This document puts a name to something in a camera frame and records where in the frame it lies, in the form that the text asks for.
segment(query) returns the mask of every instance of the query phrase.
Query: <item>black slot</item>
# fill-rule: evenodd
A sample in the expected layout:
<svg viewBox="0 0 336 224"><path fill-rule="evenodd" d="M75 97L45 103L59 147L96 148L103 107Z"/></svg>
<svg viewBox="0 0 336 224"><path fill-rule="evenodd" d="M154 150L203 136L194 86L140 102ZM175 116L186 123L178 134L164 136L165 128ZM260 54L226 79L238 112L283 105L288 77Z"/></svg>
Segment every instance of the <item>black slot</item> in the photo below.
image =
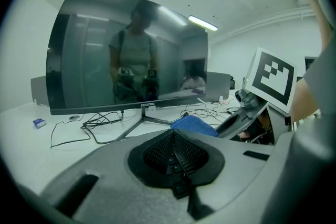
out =
<svg viewBox="0 0 336 224"><path fill-rule="evenodd" d="M234 115L229 117L224 123L222 123L217 129L217 133L221 134L228 130L238 119L240 118L239 115Z"/></svg>
<svg viewBox="0 0 336 224"><path fill-rule="evenodd" d="M78 207L84 201L85 197L92 190L93 186L98 180L98 176L84 175L71 188L68 194L56 206L56 209L68 217L76 212Z"/></svg>
<svg viewBox="0 0 336 224"><path fill-rule="evenodd" d="M258 152L254 152L254 151L245 151L243 153L243 155L249 156L249 157L255 158L255 159L261 159L263 161L267 161L268 157L269 157L269 155L267 155L267 154L258 153Z"/></svg>

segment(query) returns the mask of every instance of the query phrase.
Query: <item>fluorescent ceiling light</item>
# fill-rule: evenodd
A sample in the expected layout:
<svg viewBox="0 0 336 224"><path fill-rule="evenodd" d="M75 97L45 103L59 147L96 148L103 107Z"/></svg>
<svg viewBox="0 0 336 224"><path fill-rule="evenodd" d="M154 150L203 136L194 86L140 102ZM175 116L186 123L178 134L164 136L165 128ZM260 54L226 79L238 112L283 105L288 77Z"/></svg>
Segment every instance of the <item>fluorescent ceiling light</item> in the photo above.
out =
<svg viewBox="0 0 336 224"><path fill-rule="evenodd" d="M90 46L103 46L103 44L96 44L96 43L86 43L86 45L90 45Z"/></svg>
<svg viewBox="0 0 336 224"><path fill-rule="evenodd" d="M83 18L91 18L91 19L97 19L97 20L104 20L104 21L109 21L109 19L106 18L100 18L100 17L94 17L90 15L84 15L84 14L77 14L77 17L83 17Z"/></svg>
<svg viewBox="0 0 336 224"><path fill-rule="evenodd" d="M88 28L88 32L105 33L106 30L105 29L101 29L101 28Z"/></svg>
<svg viewBox="0 0 336 224"><path fill-rule="evenodd" d="M146 34L148 34L148 35L150 35L150 36L152 36L152 37L157 37L156 34L153 34L153 33L151 33L151 32L147 32L147 31L146 31Z"/></svg>
<svg viewBox="0 0 336 224"><path fill-rule="evenodd" d="M205 22L205 21L203 21L201 19L198 19L198 18L194 17L194 16L189 16L189 20L192 21L192 22L194 22L194 23L196 23L196 24L198 24L198 25L201 25L201 26L203 26L205 28L208 28L208 29L210 29L212 31L217 31L218 30L218 27L216 27L214 25L211 25L211 24L209 24L209 23L207 23L207 22Z"/></svg>
<svg viewBox="0 0 336 224"><path fill-rule="evenodd" d="M159 8L159 10L162 11L163 13L166 13L169 17L171 17L173 20L178 22L180 25L182 25L182 26L187 25L187 23L184 20L182 20L180 17L178 17L175 13L173 13L172 11L167 9L166 7L161 6Z"/></svg>

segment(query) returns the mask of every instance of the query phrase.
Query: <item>computer monitor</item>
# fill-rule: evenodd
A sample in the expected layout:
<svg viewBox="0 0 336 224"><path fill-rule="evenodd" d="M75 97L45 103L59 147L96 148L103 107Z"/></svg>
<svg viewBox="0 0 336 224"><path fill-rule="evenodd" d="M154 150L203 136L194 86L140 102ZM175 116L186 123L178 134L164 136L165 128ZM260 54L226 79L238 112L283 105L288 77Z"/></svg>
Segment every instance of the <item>computer monitor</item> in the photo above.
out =
<svg viewBox="0 0 336 224"><path fill-rule="evenodd" d="M151 1L65 0L47 52L50 112L162 107L201 98L207 46L201 26ZM185 64L193 59L196 65Z"/></svg>
<svg viewBox="0 0 336 224"><path fill-rule="evenodd" d="M230 93L230 77L229 74L207 72L206 96L203 101L218 101L220 96L223 97L223 100L228 99Z"/></svg>

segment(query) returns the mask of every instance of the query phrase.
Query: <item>white desk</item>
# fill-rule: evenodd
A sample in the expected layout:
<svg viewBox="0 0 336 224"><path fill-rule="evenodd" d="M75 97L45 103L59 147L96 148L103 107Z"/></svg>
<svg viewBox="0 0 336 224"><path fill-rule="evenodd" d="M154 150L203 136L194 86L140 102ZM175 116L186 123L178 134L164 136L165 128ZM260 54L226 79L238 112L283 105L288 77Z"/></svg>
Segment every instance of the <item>white desk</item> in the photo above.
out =
<svg viewBox="0 0 336 224"><path fill-rule="evenodd" d="M205 87L198 87L197 89L205 93ZM159 95L159 100L177 98L177 97L187 97L187 96L197 95L197 94L198 93L193 92L192 89L189 89L189 90L183 90L183 91Z"/></svg>
<svg viewBox="0 0 336 224"><path fill-rule="evenodd" d="M216 108L223 111L225 108L238 106L238 102L230 95L228 105ZM217 105L207 104L209 109ZM156 111L147 111L146 114L158 119L173 121L180 117L184 106L171 108L159 108ZM189 106L188 109L205 108L202 106ZM93 130L98 141L109 141L117 138L129 126L140 118L140 110L126 110L122 122L104 125ZM58 124L53 135L53 144L87 138L80 129L82 123L90 119L94 114L86 114L82 121L68 124ZM44 119L47 124L40 129L33 126L33 120ZM0 113L0 152L14 179L30 188L37 194L60 172L80 160L96 148L101 147L91 138L88 141L65 144L50 149L50 136L55 124L61 121L67 122L69 115L50 115L49 107L38 106L33 103L19 106ZM110 114L109 119L117 119ZM219 124L213 117L203 119L208 124ZM167 125L150 122L141 124L129 136L137 136L144 133L168 129Z"/></svg>

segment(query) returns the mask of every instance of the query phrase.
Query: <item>coocaa logo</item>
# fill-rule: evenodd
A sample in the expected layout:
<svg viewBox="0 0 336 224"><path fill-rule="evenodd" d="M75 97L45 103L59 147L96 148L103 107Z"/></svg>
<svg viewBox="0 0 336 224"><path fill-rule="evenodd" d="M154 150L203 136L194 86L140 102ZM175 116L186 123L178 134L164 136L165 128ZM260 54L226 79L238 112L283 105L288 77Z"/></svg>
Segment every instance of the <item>coocaa logo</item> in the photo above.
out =
<svg viewBox="0 0 336 224"><path fill-rule="evenodd" d="M155 103L141 104L141 106L150 106L150 105L155 105Z"/></svg>

